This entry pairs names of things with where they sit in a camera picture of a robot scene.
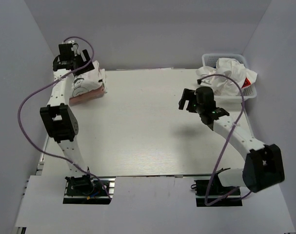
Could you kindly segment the white red print t shirt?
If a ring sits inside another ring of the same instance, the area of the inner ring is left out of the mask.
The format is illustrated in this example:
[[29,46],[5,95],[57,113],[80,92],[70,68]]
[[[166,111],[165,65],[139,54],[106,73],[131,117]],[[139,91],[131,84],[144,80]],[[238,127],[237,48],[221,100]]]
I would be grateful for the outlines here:
[[240,94],[237,85],[245,90],[256,82],[257,73],[246,68],[234,58],[219,58],[215,67],[202,66],[196,70],[198,77],[207,78],[216,96],[235,97]]

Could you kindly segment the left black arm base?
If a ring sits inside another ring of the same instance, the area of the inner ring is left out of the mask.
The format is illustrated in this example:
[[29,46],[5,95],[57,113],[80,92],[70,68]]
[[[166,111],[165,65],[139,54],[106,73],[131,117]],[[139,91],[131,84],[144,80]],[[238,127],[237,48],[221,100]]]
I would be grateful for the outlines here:
[[114,178],[102,178],[102,183],[89,175],[66,177],[65,180],[63,204],[108,205],[113,198]]

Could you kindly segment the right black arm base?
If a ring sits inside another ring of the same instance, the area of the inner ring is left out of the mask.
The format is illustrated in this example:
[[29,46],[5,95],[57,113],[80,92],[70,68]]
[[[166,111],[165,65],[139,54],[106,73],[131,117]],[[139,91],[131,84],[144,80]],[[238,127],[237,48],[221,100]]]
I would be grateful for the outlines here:
[[[220,196],[234,189],[234,187],[223,187],[217,176],[219,173],[226,171],[228,169],[229,168],[221,169],[216,172],[209,191],[208,202],[212,202],[215,199],[219,198]],[[197,207],[206,207],[204,199],[205,199],[207,186],[209,184],[209,179],[210,179],[210,175],[208,175],[208,179],[206,179],[205,176],[196,177],[194,180],[194,183],[190,186],[191,190],[195,192]],[[242,206],[242,201],[241,201],[241,193],[239,189],[236,190],[231,195],[224,198],[223,200],[220,200],[217,203],[212,205],[212,207],[241,207],[241,206]]]

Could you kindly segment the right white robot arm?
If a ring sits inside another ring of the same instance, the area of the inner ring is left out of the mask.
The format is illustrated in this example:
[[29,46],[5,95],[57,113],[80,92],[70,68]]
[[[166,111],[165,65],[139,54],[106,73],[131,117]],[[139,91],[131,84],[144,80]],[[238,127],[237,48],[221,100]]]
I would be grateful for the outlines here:
[[246,187],[257,193],[285,180],[280,148],[263,143],[240,127],[225,109],[216,106],[211,88],[184,89],[178,108],[199,114],[202,123],[225,138],[244,159],[242,169],[227,169],[214,176],[215,193],[224,194],[230,187]]

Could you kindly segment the white green sleeved t shirt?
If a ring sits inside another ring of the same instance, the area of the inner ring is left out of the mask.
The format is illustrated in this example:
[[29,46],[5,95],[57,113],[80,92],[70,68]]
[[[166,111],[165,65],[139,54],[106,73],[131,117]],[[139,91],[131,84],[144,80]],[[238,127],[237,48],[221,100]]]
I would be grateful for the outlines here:
[[105,69],[99,67],[99,62],[93,62],[94,69],[75,76],[71,87],[70,98],[77,98],[84,94],[103,95],[107,93]]

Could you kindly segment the white plastic basket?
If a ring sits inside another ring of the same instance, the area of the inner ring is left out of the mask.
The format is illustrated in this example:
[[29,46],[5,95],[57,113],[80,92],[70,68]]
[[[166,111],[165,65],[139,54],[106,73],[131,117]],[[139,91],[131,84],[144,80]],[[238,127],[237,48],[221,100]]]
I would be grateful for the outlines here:
[[[230,58],[236,59],[241,64],[244,64],[246,68],[249,68],[248,63],[245,57],[241,54],[231,54],[231,53],[208,53],[202,55],[202,65],[209,67],[216,67],[217,60],[219,58]],[[255,85],[252,84],[247,88],[243,89],[244,100],[255,98],[257,96],[257,91]],[[239,102],[241,101],[240,95],[238,96],[217,96],[216,99],[229,100],[230,102]]]

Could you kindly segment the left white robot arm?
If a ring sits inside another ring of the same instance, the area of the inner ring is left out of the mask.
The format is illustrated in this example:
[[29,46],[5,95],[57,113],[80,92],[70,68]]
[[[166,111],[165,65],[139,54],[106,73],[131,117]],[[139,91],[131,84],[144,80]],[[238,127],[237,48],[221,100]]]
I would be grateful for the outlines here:
[[50,99],[40,109],[45,129],[50,138],[58,144],[67,160],[68,177],[81,177],[81,170],[87,171],[77,141],[79,125],[69,106],[74,78],[94,70],[88,51],[78,50],[74,40],[59,45],[59,55],[53,61],[54,84]]

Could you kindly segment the folded pink t shirt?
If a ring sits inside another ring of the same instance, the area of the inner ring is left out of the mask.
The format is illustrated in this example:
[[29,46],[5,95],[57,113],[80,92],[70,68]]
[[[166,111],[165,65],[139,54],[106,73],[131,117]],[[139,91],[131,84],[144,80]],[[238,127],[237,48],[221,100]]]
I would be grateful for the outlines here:
[[83,88],[77,88],[73,91],[73,94],[69,99],[69,104],[71,106],[81,104],[95,98],[100,98],[104,94],[106,94],[106,90],[103,86],[91,91],[87,91]]

